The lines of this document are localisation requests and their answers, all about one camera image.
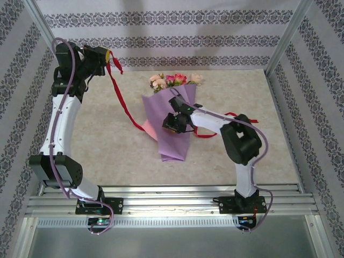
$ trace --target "bouquet of flowers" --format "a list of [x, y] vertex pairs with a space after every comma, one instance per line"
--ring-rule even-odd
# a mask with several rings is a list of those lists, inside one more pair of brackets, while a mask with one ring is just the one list
[[154, 93], [157, 93], [160, 90], [183, 84], [201, 85], [203, 77], [202, 75], [192, 73], [190, 80], [187, 81], [187, 77], [183, 74], [175, 74], [174, 76], [166, 75], [166, 78], [164, 74], [156, 74], [149, 78], [149, 81], [150, 87], [154, 89]]

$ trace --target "patterned wallpaper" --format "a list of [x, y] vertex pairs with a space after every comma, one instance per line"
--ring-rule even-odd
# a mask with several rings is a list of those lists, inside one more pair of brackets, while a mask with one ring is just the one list
[[270, 78], [296, 166], [344, 257], [344, 1], [314, 1]]
[[126, 70], [264, 68], [299, 0], [37, 0], [52, 32]]
[[0, 257], [11, 257], [28, 197], [37, 193], [28, 157], [46, 134], [56, 64], [22, 1], [0, 8]]

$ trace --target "wire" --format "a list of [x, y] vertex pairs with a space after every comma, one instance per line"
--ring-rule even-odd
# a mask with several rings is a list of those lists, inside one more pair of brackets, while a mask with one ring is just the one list
[[253, 176], [253, 174], [254, 174], [254, 166], [255, 166], [255, 165], [256, 165], [256, 164], [257, 164], [257, 163], [267, 154], [267, 152], [268, 152], [269, 144], [268, 144], [268, 139], [267, 139], [267, 137], [265, 136], [265, 134], [264, 134], [259, 128], [255, 127], [255, 126], [252, 125], [252, 124], [249, 124], [249, 123], [247, 123], [247, 122], [240, 121], [240, 120], [237, 120], [237, 119], [234, 119], [234, 118], [224, 117], [224, 116], [221, 116], [221, 115], [219, 115], [219, 114], [212, 113], [212, 112], [210, 112], [210, 111], [204, 111], [204, 110], [202, 110], [202, 109], [200, 109], [200, 108], [198, 108], [198, 107], [196, 107], [196, 106], [194, 106], [194, 105], [192, 105], [192, 104], [186, 102], [183, 98], [181, 98], [181, 97], [180, 97], [181, 94], [179, 93], [179, 91], [178, 91], [177, 89], [175, 89], [175, 88], [170, 88], [170, 91], [171, 91], [171, 93], [172, 93], [179, 101], [181, 101], [181, 102], [183, 102], [184, 104], [186, 104], [186, 105], [192, 107], [193, 109], [198, 110], [198, 111], [200, 111], [200, 112], [202, 112], [202, 113], [210, 114], [210, 115], [212, 115], [212, 116], [214, 116], [214, 117], [217, 117], [217, 118], [220, 118], [220, 119], [223, 119], [223, 120], [227, 120], [227, 121], [230, 121], [230, 122], [236, 122], [236, 123], [239, 123], [239, 124], [246, 125], [246, 126], [252, 128], [252, 129], [254, 129], [254, 130], [255, 130], [257, 133], [259, 133], [259, 134], [261, 135], [261, 137], [263, 138], [264, 143], [265, 143], [265, 150], [264, 150], [264, 152], [262, 153], [262, 155], [260, 155], [257, 159], [255, 159], [255, 160], [252, 162], [251, 169], [250, 169], [250, 177], [251, 177], [252, 185], [255, 187], [255, 189], [260, 190], [260, 191], [264, 191], [264, 192], [268, 192], [268, 193], [270, 194], [271, 200], [270, 200], [270, 204], [269, 204], [269, 206], [268, 206], [268, 208], [267, 208], [267, 211], [266, 211], [265, 214], [263, 215], [262, 219], [257, 223], [257, 225], [256, 225], [254, 228], [252, 228], [252, 229], [250, 229], [250, 230], [246, 230], [245, 232], [252, 232], [252, 231], [256, 230], [256, 229], [263, 223], [263, 221], [266, 219], [266, 217], [267, 217], [267, 215], [268, 215], [268, 213], [269, 213], [269, 211], [270, 211], [270, 209], [271, 209], [271, 206], [272, 206], [272, 204], [273, 204], [273, 201], [274, 201], [273, 192], [271, 192], [271, 191], [268, 190], [268, 189], [264, 189], [264, 188], [258, 187], [258, 186], [255, 184], [255, 182], [254, 182], [254, 176]]
[[91, 229], [90, 229], [91, 234], [101, 235], [101, 234], [105, 233], [107, 230], [109, 230], [110, 227], [113, 224], [114, 211], [113, 211], [112, 207], [110, 205], [108, 205], [106, 203], [103, 203], [103, 202], [100, 202], [98, 200], [92, 200], [92, 199], [89, 199], [89, 198], [84, 198], [82, 196], [78, 196], [75, 193], [71, 192], [71, 190], [69, 190], [67, 192], [65, 190], [64, 186], [63, 186], [63, 183], [62, 183], [62, 181], [60, 179], [60, 174], [59, 174], [59, 172], [58, 172], [58, 170], [56, 168], [55, 162], [54, 162], [53, 149], [54, 149], [54, 136], [55, 136], [56, 126], [57, 126], [57, 123], [58, 123], [59, 116], [60, 116], [61, 110], [63, 108], [63, 105], [64, 105], [64, 103], [66, 101], [66, 98], [67, 98], [67, 95], [68, 95], [71, 83], [73, 82], [74, 74], [75, 74], [75, 55], [74, 55], [74, 52], [73, 52], [73, 49], [72, 49], [71, 45], [66, 40], [64, 40], [62, 38], [55, 38], [55, 39], [53, 39], [53, 42], [52, 42], [52, 51], [56, 55], [56, 53], [55, 53], [55, 43], [58, 40], [62, 41], [70, 50], [70, 54], [71, 54], [71, 73], [70, 73], [70, 78], [69, 78], [69, 81], [68, 81], [68, 85], [67, 85], [66, 90], [65, 90], [65, 92], [63, 94], [63, 97], [62, 97], [61, 103], [59, 105], [59, 108], [58, 108], [58, 110], [56, 112], [56, 115], [55, 115], [55, 118], [54, 118], [53, 127], [52, 127], [52, 131], [51, 131], [50, 144], [49, 144], [49, 160], [50, 160], [50, 165], [52, 167], [55, 179], [56, 179], [57, 183], [59, 184], [60, 189], [62, 190], [63, 194], [65, 195], [65, 197], [67, 199], [70, 199], [70, 194], [72, 194], [74, 197], [78, 198], [79, 200], [83, 200], [83, 201], [86, 200], [88, 202], [93, 202], [93, 203], [101, 204], [101, 205], [104, 205], [105, 207], [109, 208], [109, 210], [110, 210], [110, 223], [108, 224], [108, 226], [105, 229], [103, 229], [102, 231], [98, 232], [98, 233], [95, 233], [92, 230], [93, 226], [91, 226]]

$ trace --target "flower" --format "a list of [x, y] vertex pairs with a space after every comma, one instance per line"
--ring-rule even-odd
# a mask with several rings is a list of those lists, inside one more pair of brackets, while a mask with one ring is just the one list
[[175, 74], [174, 75], [175, 82], [180, 84], [186, 84], [187, 83], [187, 77], [183, 74]]
[[166, 75], [166, 83], [167, 84], [172, 84], [174, 83], [174, 76]]
[[199, 74], [196, 74], [196, 73], [192, 73], [191, 74], [191, 82], [194, 82], [195, 84], [197, 85], [200, 85], [203, 81], [203, 76], [202, 75], [199, 75]]
[[161, 76], [159, 74], [153, 75], [151, 78], [149, 78], [150, 82], [154, 82], [155, 80], [161, 79]]
[[154, 90], [157, 90], [159, 88], [159, 86], [161, 87], [161, 89], [166, 88], [166, 82], [164, 79], [160, 78], [160, 79], [157, 79], [153, 82], [153, 89]]

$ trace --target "marble floor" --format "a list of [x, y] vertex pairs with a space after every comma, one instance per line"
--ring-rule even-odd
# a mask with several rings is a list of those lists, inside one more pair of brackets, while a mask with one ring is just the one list
[[[167, 71], [165, 75], [192, 71]], [[205, 78], [196, 89], [196, 102], [220, 113], [244, 113], [269, 141], [267, 156], [256, 166], [257, 183], [297, 183], [280, 122], [263, 70], [197, 71]], [[113, 73], [134, 119], [142, 124], [146, 114], [141, 96], [152, 95], [148, 79], [153, 71]], [[220, 136], [191, 136], [184, 162], [162, 162], [157, 142], [135, 128], [114, 93], [108, 75], [94, 77], [77, 115], [73, 159], [84, 176], [100, 185], [235, 184], [234, 163]]]

